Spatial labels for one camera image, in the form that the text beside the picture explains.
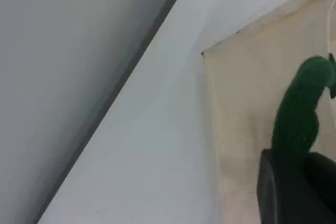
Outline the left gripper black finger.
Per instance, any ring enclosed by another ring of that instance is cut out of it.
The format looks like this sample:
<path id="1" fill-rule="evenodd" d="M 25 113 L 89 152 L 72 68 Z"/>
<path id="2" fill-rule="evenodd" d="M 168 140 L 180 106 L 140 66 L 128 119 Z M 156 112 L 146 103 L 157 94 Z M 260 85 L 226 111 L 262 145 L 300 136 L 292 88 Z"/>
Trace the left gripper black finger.
<path id="1" fill-rule="evenodd" d="M 321 209 L 306 216 L 305 223 L 335 223 L 335 161 L 309 153 L 304 164 L 308 184 L 319 198 Z"/>
<path id="2" fill-rule="evenodd" d="M 257 182 L 261 223 L 320 223 L 324 205 L 302 171 L 270 149 L 261 152 Z"/>

